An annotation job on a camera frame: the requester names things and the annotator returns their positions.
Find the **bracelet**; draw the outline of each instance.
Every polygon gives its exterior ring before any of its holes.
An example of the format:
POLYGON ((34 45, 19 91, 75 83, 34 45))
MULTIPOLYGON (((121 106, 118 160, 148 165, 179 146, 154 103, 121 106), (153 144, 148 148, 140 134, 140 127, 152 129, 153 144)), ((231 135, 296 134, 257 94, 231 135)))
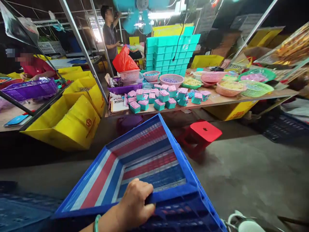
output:
POLYGON ((93 227, 93 230, 94 230, 94 232, 99 232, 99 230, 98 230, 98 223, 99 223, 99 219, 101 218, 101 215, 97 215, 96 216, 96 220, 94 221, 94 227, 93 227))

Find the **hand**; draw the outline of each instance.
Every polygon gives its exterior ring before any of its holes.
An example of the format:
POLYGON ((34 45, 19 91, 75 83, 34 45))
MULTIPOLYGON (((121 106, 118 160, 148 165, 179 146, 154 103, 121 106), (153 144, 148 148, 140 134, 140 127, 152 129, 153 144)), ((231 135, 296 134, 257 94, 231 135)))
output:
POLYGON ((155 212, 155 204, 145 205, 146 198, 153 192, 152 184, 134 179, 128 184, 121 201, 116 205, 116 218, 124 230, 144 224, 155 212))

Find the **person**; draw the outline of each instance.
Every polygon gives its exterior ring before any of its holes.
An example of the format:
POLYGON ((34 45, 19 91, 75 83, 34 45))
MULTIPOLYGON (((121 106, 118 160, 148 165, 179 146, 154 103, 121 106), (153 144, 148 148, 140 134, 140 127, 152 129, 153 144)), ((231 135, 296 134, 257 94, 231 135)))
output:
POLYGON ((40 77, 53 77, 55 80, 59 78, 56 71, 46 61, 34 57, 33 53, 28 53, 23 48, 7 49, 7 54, 8 57, 15 57, 15 61, 23 67, 24 73, 20 74, 20 78, 32 81, 38 80, 40 77))
MULTIPOLYGON (((155 204, 145 205, 153 192, 152 184, 132 180, 121 201, 107 211, 98 221, 98 232, 125 232, 144 224, 155 212, 155 204)), ((80 232, 93 232, 94 223, 80 232)))
POLYGON ((103 38, 107 49, 108 58, 112 68, 114 76, 117 76, 117 71, 113 65, 113 60, 118 54, 117 47, 121 46, 119 41, 116 42, 114 27, 118 24, 121 12, 118 13, 118 17, 114 20, 113 9, 109 6, 103 5, 101 7, 101 15, 105 21, 103 26, 103 38))

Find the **stacked teal containers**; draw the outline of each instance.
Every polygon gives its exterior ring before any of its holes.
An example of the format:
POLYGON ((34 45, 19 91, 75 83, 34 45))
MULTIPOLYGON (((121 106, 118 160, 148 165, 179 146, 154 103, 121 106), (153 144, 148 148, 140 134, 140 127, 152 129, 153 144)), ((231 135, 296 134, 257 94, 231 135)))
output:
POLYGON ((194 26, 186 27, 180 38, 178 35, 147 38, 146 71, 156 70, 161 72, 161 75, 173 73, 185 76, 188 63, 201 36, 192 35, 193 30, 194 26))

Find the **man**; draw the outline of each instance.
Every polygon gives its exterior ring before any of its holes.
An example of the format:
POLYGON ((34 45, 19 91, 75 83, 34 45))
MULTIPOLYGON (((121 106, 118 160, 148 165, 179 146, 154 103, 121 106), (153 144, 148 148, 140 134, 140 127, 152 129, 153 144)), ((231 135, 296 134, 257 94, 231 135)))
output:
POLYGON ((121 12, 119 12, 118 17, 114 20, 114 14, 112 8, 109 6, 103 5, 101 7, 101 15, 105 21, 103 26, 103 36, 105 46, 107 48, 107 54, 110 61, 110 65, 112 66, 112 72, 114 76, 117 76, 117 71, 113 65, 113 60, 115 59, 117 52, 117 47, 121 46, 119 41, 116 42, 114 27, 118 24, 118 20, 121 17, 121 12))
POLYGON ((23 48, 7 49, 8 57, 15 57, 15 61, 23 67, 24 74, 20 74, 20 78, 38 80, 40 77, 53 77, 58 79, 57 73, 49 64, 37 57, 33 53, 27 53, 23 48))

